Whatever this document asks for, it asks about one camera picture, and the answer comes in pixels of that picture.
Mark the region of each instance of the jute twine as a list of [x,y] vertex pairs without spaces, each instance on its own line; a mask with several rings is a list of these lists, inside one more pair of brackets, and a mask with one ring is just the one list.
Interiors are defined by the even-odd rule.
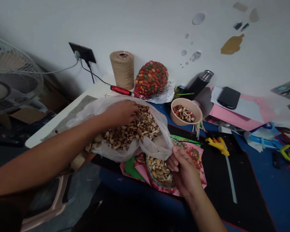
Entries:
[[118,87],[131,90],[134,87],[134,56],[130,52],[116,51],[110,54]]

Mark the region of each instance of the black cable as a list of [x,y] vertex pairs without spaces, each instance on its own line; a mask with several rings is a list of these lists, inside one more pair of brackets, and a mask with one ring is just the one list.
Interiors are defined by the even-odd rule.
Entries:
[[88,67],[89,67],[90,71],[89,71],[88,69],[85,69],[85,70],[86,70],[87,72],[90,72],[90,73],[91,73],[91,76],[92,76],[92,75],[95,75],[96,77],[98,77],[96,74],[94,74],[94,73],[91,71],[90,66],[88,66]]
[[92,81],[93,81],[93,83],[94,83],[93,73],[92,73],[92,71],[91,71],[91,67],[89,67],[89,70],[90,70],[90,73],[91,73]]
[[93,79],[93,73],[92,73],[92,71],[91,71],[91,68],[90,68],[90,66],[89,66],[89,69],[90,69],[90,71],[89,70],[87,70],[87,69],[85,69],[87,72],[90,72],[91,73],[91,77],[92,77],[92,81],[93,81],[93,83],[94,83],[94,79]]

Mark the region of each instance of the wall socket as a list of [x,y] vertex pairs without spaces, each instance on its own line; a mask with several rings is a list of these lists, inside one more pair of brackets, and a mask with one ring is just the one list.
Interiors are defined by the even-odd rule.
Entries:
[[71,43],[71,42],[69,42],[69,45],[71,46],[73,52],[75,51],[79,52],[79,54],[81,55],[81,59],[85,61],[97,63],[96,59],[94,58],[93,52],[90,48],[86,48],[86,47],[83,47],[83,46],[80,46],[78,44]]

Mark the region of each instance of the fan grille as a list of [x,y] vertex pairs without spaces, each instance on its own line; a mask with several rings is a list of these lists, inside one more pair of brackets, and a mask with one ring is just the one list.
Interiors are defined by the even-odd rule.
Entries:
[[0,39],[0,82],[23,94],[19,103],[0,100],[0,114],[13,111],[32,100],[43,88],[38,66],[24,53]]

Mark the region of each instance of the white wall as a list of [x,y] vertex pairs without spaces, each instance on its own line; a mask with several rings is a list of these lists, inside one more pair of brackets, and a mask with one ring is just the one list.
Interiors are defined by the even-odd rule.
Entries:
[[[149,60],[160,61],[168,67],[170,79],[186,85],[195,74],[209,69],[215,73],[211,85],[274,97],[286,105],[288,101],[269,90],[290,80],[290,0],[241,0],[249,6],[245,13],[232,8],[235,1],[0,0],[0,38],[50,71],[75,62],[68,45],[74,42],[93,50],[98,75],[112,73],[111,52],[127,50],[135,55],[135,72]],[[220,54],[230,37],[241,34],[232,26],[249,22],[254,7],[260,20],[243,32],[240,51]],[[202,24],[193,25],[197,12],[206,17]],[[181,56],[183,49],[186,56]],[[202,56],[191,63],[195,51]],[[185,62],[189,65],[181,68]],[[92,86],[80,65],[56,77],[73,97]]]

